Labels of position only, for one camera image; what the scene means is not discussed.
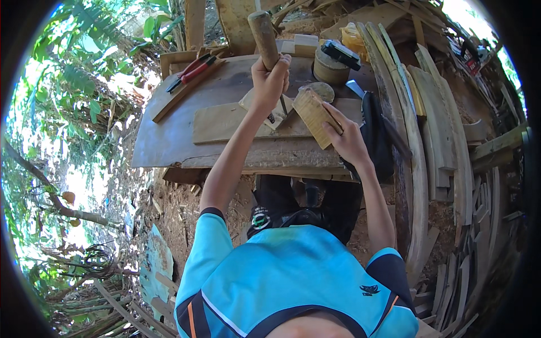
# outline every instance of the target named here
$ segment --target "tree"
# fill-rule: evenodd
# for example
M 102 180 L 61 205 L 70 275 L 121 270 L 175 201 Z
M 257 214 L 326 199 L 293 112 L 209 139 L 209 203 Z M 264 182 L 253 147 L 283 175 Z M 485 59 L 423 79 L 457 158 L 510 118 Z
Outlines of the tree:
M 103 218 L 99 214 L 88 213 L 86 211 L 80 211 L 80 210 L 72 210 L 66 207 L 58 198 L 56 188 L 49 182 L 47 177 L 38 168 L 36 168 L 32 163 L 25 160 L 19 154 L 19 152 L 13 149 L 13 147 L 7 140 L 4 139 L 2 141 L 8 155 L 11 158 L 13 158 L 15 162 L 17 162 L 24 169 L 26 169 L 32 176 L 36 177 L 38 180 L 42 182 L 42 184 L 44 185 L 43 188 L 49 195 L 49 200 L 52 202 L 52 206 L 56 209 L 59 215 L 64 216 L 64 217 L 79 218 L 82 220 L 87 220 L 90 222 L 102 224 L 104 226 L 109 224 L 109 221 L 106 218 Z

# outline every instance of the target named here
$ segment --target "blue shirt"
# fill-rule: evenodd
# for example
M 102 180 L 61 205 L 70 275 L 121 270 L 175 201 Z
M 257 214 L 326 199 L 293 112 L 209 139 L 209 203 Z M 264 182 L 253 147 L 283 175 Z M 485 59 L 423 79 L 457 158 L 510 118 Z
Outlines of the blue shirt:
M 327 230 L 265 229 L 233 248 L 224 220 L 202 214 L 175 304 L 181 337 L 265 337 L 310 310 L 355 337 L 415 337 L 404 261 L 385 248 L 366 270 Z

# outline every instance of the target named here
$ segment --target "cylindrical wooden container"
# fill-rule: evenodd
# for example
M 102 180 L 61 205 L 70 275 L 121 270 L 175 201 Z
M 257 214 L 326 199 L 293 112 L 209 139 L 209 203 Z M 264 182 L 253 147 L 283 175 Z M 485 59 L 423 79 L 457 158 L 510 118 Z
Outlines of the cylindrical wooden container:
M 321 48 L 317 48 L 314 59 L 314 77 L 328 84 L 344 85 L 349 77 L 349 67 L 331 59 L 321 51 Z

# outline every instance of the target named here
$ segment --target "red-handled pliers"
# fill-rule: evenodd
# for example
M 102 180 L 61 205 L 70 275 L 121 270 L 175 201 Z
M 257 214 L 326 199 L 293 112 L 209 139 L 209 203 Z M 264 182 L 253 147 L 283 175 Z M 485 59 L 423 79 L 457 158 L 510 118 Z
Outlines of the red-handled pliers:
M 173 90 L 181 83 L 187 84 L 197 75 L 201 74 L 205 69 L 209 68 L 214 61 L 216 61 L 216 56 L 211 56 L 210 53 L 206 53 L 205 55 L 201 56 L 177 75 L 178 79 L 166 89 L 166 92 L 172 93 Z

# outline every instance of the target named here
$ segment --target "plastic bag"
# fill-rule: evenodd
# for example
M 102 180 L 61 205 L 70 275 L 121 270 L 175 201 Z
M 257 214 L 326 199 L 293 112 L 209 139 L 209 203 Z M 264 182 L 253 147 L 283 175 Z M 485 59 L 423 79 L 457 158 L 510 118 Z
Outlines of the plastic bag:
M 369 63 L 365 42 L 362 40 L 361 34 L 355 24 L 350 22 L 347 26 L 340 28 L 340 30 L 342 31 L 342 44 L 359 55 L 361 62 Z

